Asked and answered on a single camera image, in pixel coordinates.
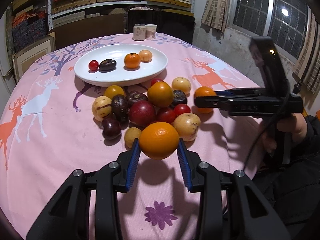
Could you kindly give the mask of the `person's right hand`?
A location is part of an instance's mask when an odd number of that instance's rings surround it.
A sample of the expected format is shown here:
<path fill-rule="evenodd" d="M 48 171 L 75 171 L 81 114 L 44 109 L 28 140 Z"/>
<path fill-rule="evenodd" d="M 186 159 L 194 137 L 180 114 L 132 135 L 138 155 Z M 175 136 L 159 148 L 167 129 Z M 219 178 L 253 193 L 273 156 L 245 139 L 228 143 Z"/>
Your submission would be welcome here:
<path fill-rule="evenodd" d="M 291 133 L 293 142 L 302 142 L 306 137 L 308 126 L 302 113 L 295 113 L 289 118 L 280 120 L 277 123 L 277 129 L 281 132 Z M 261 140 L 268 153 L 276 149 L 277 143 L 268 130 L 263 133 Z"/>

